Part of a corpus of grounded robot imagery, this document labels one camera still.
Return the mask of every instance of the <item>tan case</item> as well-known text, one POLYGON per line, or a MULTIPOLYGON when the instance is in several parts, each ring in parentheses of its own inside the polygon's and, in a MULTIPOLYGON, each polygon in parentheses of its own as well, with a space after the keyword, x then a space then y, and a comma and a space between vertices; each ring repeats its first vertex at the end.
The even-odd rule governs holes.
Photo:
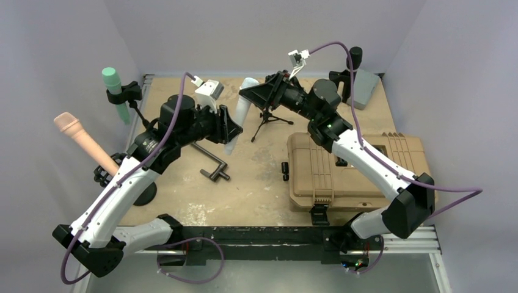
MULTIPOLYGON (((396 133, 364 135, 363 138, 398 165, 417 175, 430 175, 423 145, 418 137, 396 133)), ((288 138, 290 206, 309 211, 314 204, 328 210, 372 211, 387 206, 378 188, 356 168, 337 167, 338 157, 317 146, 309 134, 297 132, 288 138)))

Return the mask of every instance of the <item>black mini tripod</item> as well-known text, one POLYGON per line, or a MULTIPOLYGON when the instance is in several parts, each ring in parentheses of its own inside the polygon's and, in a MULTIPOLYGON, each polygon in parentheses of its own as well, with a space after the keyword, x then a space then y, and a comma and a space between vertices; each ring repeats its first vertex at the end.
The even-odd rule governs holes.
POLYGON ((255 137, 257 136, 257 133, 259 132, 259 129, 261 129, 261 127, 265 124, 268 124, 270 122, 275 122, 275 121, 282 121, 282 122, 286 122, 288 123, 289 125, 293 125, 293 121, 289 121, 289 120, 286 120, 286 119, 282 119, 280 117, 277 117, 277 116, 274 116, 271 112, 270 112, 270 109, 269 107, 265 107, 264 109, 261 110, 261 113, 259 114, 259 118, 262 118, 263 121, 261 121, 261 124, 259 124, 259 127, 257 128, 257 131, 255 131, 255 134, 254 136, 252 137, 252 139, 250 140, 251 142, 254 142, 255 140, 255 137))

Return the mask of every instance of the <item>plywood surface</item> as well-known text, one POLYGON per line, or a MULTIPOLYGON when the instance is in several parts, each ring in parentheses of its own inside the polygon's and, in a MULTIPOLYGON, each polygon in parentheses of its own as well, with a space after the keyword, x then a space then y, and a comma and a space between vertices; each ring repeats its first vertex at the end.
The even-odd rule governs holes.
MULTIPOLYGON (((227 105, 232 114, 243 78, 212 79, 225 85, 218 103, 227 105)), ((305 78, 300 82, 308 91, 317 79, 305 78)), ((169 96, 177 94, 179 88, 179 78, 153 78, 144 105, 144 116, 148 120, 158 117, 161 104, 169 96)), ((194 85, 186 83, 185 94, 194 97, 194 90, 194 85)), ((388 106, 380 82, 365 110, 357 110, 364 134, 396 131, 388 106)), ((353 124, 348 105, 340 104, 338 111, 353 124)), ((307 120, 280 107, 274 115, 293 120, 295 124, 273 122, 263 126, 256 141, 251 143, 250 138, 261 123, 259 113, 259 109, 252 105, 244 124, 244 133, 240 135, 231 156, 223 153, 223 145, 206 140, 199 142, 199 145, 228 163, 226 173, 230 175, 230 181, 220 179, 214 183, 200 174, 202 168, 212 172, 217 164, 193 147, 186 146, 181 151, 181 157, 156 181, 156 198, 146 206, 133 206, 120 224, 140 225, 157 215, 170 214, 183 225, 311 225, 309 213, 290 211, 288 183, 282 181, 280 171, 281 162, 287 161, 288 136, 294 132, 306 132, 307 120)), ((333 224, 345 223, 352 216, 344 212, 329 213, 333 224)))

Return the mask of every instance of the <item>gray wall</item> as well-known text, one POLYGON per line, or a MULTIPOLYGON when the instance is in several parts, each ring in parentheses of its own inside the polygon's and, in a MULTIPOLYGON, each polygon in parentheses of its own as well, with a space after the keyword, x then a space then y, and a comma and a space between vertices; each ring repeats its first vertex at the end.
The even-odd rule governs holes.
MULTIPOLYGON (((98 196, 93 162, 54 126, 69 111, 108 152, 129 129, 108 104, 100 72, 139 72, 102 0, 10 1, 0 9, 0 292, 68 292, 65 250, 51 237, 98 196)), ((71 261, 69 278, 77 263, 71 261)))
MULTIPOLYGON (((105 0, 144 73, 271 74, 288 52, 332 40, 364 49, 363 66, 384 72, 425 0, 105 0)), ((301 72, 344 70, 341 48, 301 72)))
POLYGON ((423 139, 436 183, 484 188, 436 219, 454 292, 518 285, 517 31, 517 1, 427 1, 385 75, 396 126, 423 139))

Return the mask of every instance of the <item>white cylinder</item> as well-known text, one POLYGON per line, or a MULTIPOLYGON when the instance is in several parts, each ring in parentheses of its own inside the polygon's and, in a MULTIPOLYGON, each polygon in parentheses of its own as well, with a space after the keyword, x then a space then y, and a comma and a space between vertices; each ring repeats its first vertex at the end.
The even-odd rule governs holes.
MULTIPOLYGON (((245 78, 241 86, 239 87, 240 90, 246 89, 249 87, 253 87, 258 85, 259 82, 256 79, 253 78, 245 78)), ((250 105, 252 102, 249 100, 243 98, 242 96, 239 96, 238 104, 236 105, 236 110, 234 113, 234 117, 232 117, 232 120, 239 126, 243 126, 244 120, 246 119, 246 115, 248 114, 248 110, 250 109, 250 105)), ((223 152, 227 155, 231 155, 232 151, 236 147, 236 143, 238 142, 238 137, 234 137, 229 143, 227 143, 224 146, 223 152)))

